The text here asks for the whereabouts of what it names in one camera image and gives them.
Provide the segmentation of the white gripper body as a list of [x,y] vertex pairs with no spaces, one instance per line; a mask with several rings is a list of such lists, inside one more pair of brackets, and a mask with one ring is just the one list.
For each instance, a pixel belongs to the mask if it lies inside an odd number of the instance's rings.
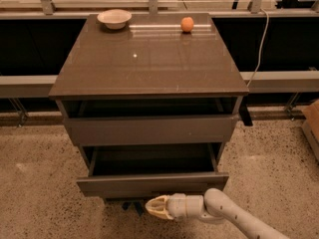
[[168,198],[165,207],[173,219],[199,218],[204,212],[203,196],[176,193]]

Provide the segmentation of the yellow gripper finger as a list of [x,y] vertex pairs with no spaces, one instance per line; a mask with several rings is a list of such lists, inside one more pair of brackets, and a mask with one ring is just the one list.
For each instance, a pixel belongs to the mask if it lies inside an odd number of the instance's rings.
[[166,203],[169,200],[168,195],[161,195],[149,200],[146,204],[146,208],[150,209],[165,209]]
[[148,213],[160,219],[173,220],[173,217],[165,210],[148,209]]

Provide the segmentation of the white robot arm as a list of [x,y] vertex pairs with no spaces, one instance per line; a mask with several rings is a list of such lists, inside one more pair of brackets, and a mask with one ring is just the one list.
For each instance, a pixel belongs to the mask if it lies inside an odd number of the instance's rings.
[[226,219],[248,239],[289,239],[216,188],[208,189],[203,195],[162,195],[148,201],[146,209],[150,215],[166,220],[196,218],[204,223],[218,223]]

